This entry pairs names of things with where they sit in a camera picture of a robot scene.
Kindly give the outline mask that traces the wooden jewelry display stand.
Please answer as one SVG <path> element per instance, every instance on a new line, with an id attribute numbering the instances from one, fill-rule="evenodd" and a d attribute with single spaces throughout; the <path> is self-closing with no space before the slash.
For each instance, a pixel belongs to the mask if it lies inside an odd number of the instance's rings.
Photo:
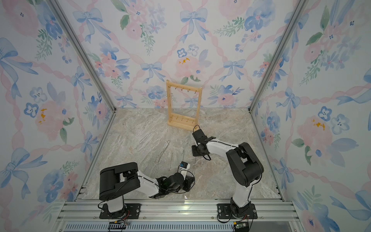
<path id="1" fill-rule="evenodd" d="M 199 124 L 203 88 L 166 81 L 169 126 L 192 131 Z"/>

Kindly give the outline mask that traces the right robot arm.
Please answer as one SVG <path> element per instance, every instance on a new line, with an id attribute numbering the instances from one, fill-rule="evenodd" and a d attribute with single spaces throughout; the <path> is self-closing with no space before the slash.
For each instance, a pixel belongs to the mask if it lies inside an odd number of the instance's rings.
<path id="1" fill-rule="evenodd" d="M 253 186 L 261 181 L 264 167 L 251 146 L 246 142 L 235 145 L 215 137 L 207 137 L 201 129 L 194 131 L 192 136 L 196 142 L 192 146 L 194 157 L 210 160 L 210 155 L 216 154 L 228 160 L 236 181 L 236 189 L 230 203 L 232 216 L 257 219 L 255 205 L 251 203 L 251 192 Z"/>

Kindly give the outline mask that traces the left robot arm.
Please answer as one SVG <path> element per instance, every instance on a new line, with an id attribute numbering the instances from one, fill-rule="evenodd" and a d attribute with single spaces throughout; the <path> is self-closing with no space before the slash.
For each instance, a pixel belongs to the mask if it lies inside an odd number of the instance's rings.
<path id="1" fill-rule="evenodd" d="M 150 178 L 138 169 L 136 162 L 105 168 L 100 172 L 98 204 L 100 219 L 138 219 L 141 204 L 126 204 L 124 195 L 138 191 L 151 199 L 161 199 L 169 194 L 184 194 L 195 185 L 195 176 L 181 162 L 177 172 L 169 177 Z"/>

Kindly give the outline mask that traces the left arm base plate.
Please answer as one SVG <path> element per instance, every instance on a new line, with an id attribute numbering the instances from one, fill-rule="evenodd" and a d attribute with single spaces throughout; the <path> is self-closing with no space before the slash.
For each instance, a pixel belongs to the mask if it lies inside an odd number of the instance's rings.
<path id="1" fill-rule="evenodd" d="M 107 203 L 99 207 L 99 219 L 138 219 L 141 204 L 123 204 L 116 209 L 110 209 Z"/>

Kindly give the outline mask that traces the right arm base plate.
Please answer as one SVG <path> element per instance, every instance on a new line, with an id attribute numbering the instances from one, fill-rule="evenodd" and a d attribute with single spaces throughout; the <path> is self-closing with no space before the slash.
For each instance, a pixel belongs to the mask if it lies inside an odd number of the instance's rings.
<path id="1" fill-rule="evenodd" d="M 217 204 L 219 219 L 257 219 L 256 207 L 249 203 L 244 207 L 238 207 L 236 204 Z"/>

